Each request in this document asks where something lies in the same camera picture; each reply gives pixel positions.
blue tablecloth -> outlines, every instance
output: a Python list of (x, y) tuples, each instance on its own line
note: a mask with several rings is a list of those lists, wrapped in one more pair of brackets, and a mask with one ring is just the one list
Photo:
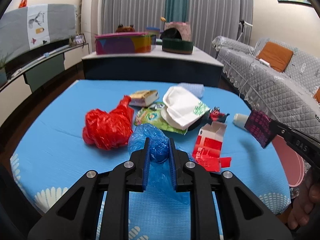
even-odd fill
[[(110, 171), (129, 159), (127, 147), (111, 151), (87, 146), (82, 140), (85, 114), (99, 108), (110, 111), (123, 95), (157, 89), (160, 99), (175, 84), (159, 82), (88, 81), (74, 83), (36, 119), (11, 158), (12, 172), (27, 198), (46, 212), (86, 171)], [(236, 113), (250, 114), (235, 94), (205, 88), (202, 101), (230, 113), (221, 156), (231, 156), (231, 170), (274, 213), (290, 203), (289, 186), (272, 144), (262, 149), (246, 131), (233, 125)], [(199, 129), (186, 135), (165, 132), (183, 150), (192, 152)], [(190, 239), (190, 207), (147, 187), (130, 194), (130, 239)]]

green cabinet drawer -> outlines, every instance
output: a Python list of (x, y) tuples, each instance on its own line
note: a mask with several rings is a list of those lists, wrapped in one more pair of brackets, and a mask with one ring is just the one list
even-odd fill
[(34, 92), (64, 70), (64, 57), (62, 53), (31, 68), (25, 73), (25, 77), (31, 91)]

crumpled red bag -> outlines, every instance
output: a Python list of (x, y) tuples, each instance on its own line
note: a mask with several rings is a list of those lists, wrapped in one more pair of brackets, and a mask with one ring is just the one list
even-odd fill
[(95, 109), (85, 116), (85, 127), (82, 138), (85, 143), (103, 150), (118, 148), (128, 144), (132, 134), (132, 119), (134, 110), (129, 107), (131, 98), (124, 96), (116, 109), (110, 113)]

metal screw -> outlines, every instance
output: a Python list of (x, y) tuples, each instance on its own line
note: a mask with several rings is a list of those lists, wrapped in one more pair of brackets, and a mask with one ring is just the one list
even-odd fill
[(87, 177), (88, 178), (94, 178), (97, 175), (95, 171), (88, 171), (87, 172)]
[(189, 168), (189, 169), (192, 169), (196, 166), (196, 164), (194, 162), (187, 162), (186, 163), (186, 167)]
[(123, 166), (126, 167), (126, 168), (131, 168), (131, 167), (133, 167), (133, 165), (134, 165), (134, 163), (133, 163), (133, 162), (130, 162), (130, 161), (127, 161), (127, 162), (125, 162), (125, 163), (123, 164)]
[(225, 177), (226, 179), (231, 179), (233, 176), (233, 174), (230, 171), (225, 171), (223, 173), (223, 177)]

sofa armrest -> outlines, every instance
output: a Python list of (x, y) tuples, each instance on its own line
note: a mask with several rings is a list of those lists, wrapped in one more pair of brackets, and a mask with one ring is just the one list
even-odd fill
[(216, 51), (219, 51), (223, 47), (227, 47), (229, 49), (242, 51), (247, 54), (250, 54), (250, 52), (254, 53), (254, 47), (248, 46), (247, 44), (223, 36), (216, 37), (212, 41), (212, 46), (216, 49)]

